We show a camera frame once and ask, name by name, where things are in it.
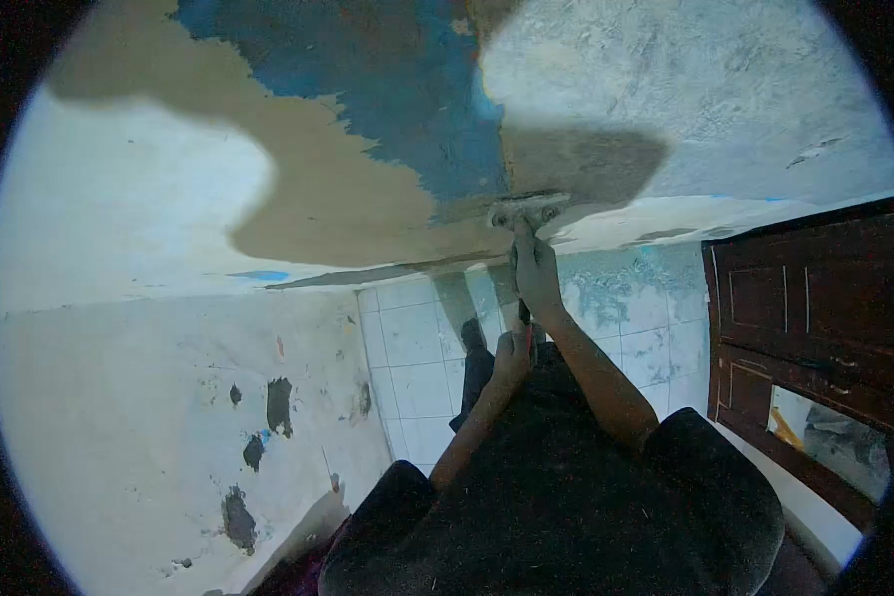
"stain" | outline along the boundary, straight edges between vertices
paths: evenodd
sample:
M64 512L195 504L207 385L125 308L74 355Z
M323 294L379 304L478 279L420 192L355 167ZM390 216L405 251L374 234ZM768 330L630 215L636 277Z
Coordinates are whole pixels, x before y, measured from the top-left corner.
M248 278L250 280L284 281L291 276L282 271L243 271L242 273L228 273L227 278Z
M705 233L712 236L713 238L724 238L727 235L735 233L735 230L723 226L718 226L716 228L712 228L711 230L706 230Z
M239 401L242 400L242 392L235 385L235 383L231 384L231 389L228 390L228 398L231 399L232 405L238 405Z
M242 458L255 472L258 471L258 464L262 461L263 453L265 453L265 444L262 443L261 435L251 435L249 444L246 445L245 450L242 451Z
M644 242L648 240L658 240L659 238L669 238L675 235L682 235L684 233L692 233L695 232L695 228L673 228L671 230L665 230L662 232L649 232L644 233L643 235L636 238L635 242Z
M291 397L292 384L284 376L269 381L268 408L265 415L268 418L269 428L273 432L278 432L278 426L281 426L281 434L285 438L292 436L292 419L289 415Z
M799 163L805 161L806 159L812 159L814 157L817 157L817 156L821 155L822 153L824 153L824 150L827 149L828 147L838 143L839 141L843 141L843 140L845 140L845 139L840 138L840 137L839 138L829 138L826 141L822 141L816 145L811 145L808 149L805 149L801 153L799 153L798 157L793 159L791 161L791 163L789 163L787 166L785 166L785 169L787 170L791 166L793 166L795 164L799 164Z
M371 411L371 386L367 381L361 383L361 398L358 400L358 411L361 416L367 416Z
M253 555L257 536L255 518L245 508L245 492L238 484L229 488L225 501L222 502L222 522L225 535L231 543L244 550L245 554Z

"blue paint patch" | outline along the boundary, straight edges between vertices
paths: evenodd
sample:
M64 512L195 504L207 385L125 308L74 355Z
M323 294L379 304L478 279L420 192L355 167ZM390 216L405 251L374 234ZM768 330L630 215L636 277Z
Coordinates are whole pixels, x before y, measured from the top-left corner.
M179 0L195 39L233 43L275 95L336 95L348 132L377 141L437 200L509 191L502 107L483 90L477 38L458 34L461 2Z
M242 273L226 273L227 278L250 278L252 280L284 281L291 276L281 271L243 271Z

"door panel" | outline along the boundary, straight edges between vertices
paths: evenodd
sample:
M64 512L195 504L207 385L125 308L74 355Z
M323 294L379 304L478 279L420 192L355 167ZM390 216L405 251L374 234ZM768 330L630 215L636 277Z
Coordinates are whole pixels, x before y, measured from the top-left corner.
M785 333L788 322L785 287L785 267L728 272L732 325Z
M711 250L723 341L894 392L894 214Z
M894 263L805 267L809 333L894 354Z

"person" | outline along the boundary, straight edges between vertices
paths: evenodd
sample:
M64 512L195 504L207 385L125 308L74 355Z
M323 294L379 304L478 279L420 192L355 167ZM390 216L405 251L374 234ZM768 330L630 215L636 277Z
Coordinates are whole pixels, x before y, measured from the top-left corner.
M391 465L319 594L754 594L785 531L774 490L695 410L659 424L563 308L550 246L525 221L515 246L553 341L532 368L521 323L494 363L468 346L481 362L453 441L429 480Z

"dark wall patch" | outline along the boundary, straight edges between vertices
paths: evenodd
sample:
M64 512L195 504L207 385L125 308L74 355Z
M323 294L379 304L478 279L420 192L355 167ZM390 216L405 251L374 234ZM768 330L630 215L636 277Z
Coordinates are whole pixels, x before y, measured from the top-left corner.
M717 228L712 228L711 230L706 230L705 233L712 236L713 238L724 238L727 235L735 233L735 231L731 228L724 228L722 226L719 226Z
M251 466L251 469L258 471L258 464L262 461L262 454L265 453L265 444L262 443L261 435L251 435L249 444L242 451L242 457L245 462Z
M285 378L275 378L269 381L268 387L268 417L269 428L277 432L278 425L282 425L282 434L285 437L292 435L292 419L289 414L291 408L292 384Z
M358 402L361 416L367 416L371 411L371 386L365 381L361 383L361 399Z
M245 493L232 486L222 502L222 522L225 535L233 544L245 550L245 554L255 554L255 518L245 508Z
M695 232L695 230L695 228L673 228L672 230L663 230L662 232L649 232L639 236L636 240L658 240L659 238L669 238L674 235Z
M232 405L238 405L239 401L242 400L242 392L235 386L235 383L232 383L231 389L228 390L228 398L231 399Z

